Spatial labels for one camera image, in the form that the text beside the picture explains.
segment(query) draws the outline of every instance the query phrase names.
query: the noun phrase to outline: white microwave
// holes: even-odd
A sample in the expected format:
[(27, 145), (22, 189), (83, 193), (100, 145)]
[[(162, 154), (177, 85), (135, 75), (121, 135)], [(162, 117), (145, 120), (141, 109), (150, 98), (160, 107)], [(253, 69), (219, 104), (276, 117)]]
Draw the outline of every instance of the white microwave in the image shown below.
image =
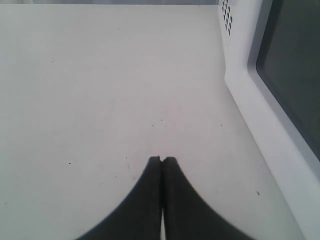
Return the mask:
[(304, 237), (320, 239), (320, 0), (219, 0), (225, 82)]

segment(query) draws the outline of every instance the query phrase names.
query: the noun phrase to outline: vent grille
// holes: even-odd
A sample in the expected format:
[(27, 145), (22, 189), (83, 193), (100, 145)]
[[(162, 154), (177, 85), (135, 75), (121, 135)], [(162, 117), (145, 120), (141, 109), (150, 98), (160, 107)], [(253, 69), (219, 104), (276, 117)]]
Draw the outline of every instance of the vent grille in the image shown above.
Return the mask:
[(231, 6), (229, 5), (228, 2), (229, 2), (229, 0), (223, 0), (221, 9), (222, 9), (222, 14), (223, 14), (225, 31), (230, 36), (231, 29), (232, 29), (232, 23), (234, 20), (232, 17), (232, 9), (231, 9)]

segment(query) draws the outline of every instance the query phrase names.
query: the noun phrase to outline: white table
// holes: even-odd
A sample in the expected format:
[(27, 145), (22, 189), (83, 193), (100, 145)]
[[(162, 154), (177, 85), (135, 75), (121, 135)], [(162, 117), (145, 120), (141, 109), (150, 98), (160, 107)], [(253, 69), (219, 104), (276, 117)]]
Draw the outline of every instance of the white table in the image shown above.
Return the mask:
[(259, 240), (303, 236), (224, 82), (216, 6), (0, 6), (0, 239), (74, 239), (150, 156)]

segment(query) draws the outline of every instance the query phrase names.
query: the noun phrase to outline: white surface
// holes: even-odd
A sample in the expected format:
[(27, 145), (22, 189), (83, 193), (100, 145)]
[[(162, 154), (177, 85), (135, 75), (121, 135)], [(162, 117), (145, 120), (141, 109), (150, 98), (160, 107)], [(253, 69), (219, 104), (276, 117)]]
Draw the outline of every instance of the white surface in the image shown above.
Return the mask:
[(303, 238), (225, 85), (216, 6), (3, 5), (0, 32), (0, 239), (80, 236), (156, 155), (249, 235)]
[[(256, 70), (271, 3), (239, 1), (236, 6), (229, 46), (224, 49), (227, 59), (225, 81), (304, 237), (318, 240), (320, 162)], [(219, 19), (224, 33), (221, 14)], [(252, 64), (248, 64), (250, 52)]]

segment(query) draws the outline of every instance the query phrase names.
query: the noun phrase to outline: microwave window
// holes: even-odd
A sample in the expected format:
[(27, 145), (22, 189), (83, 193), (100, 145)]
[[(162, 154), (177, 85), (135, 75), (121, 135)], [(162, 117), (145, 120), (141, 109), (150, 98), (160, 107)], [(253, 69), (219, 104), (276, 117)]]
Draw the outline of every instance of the microwave window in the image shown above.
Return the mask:
[(256, 69), (320, 159), (320, 0), (273, 1)]

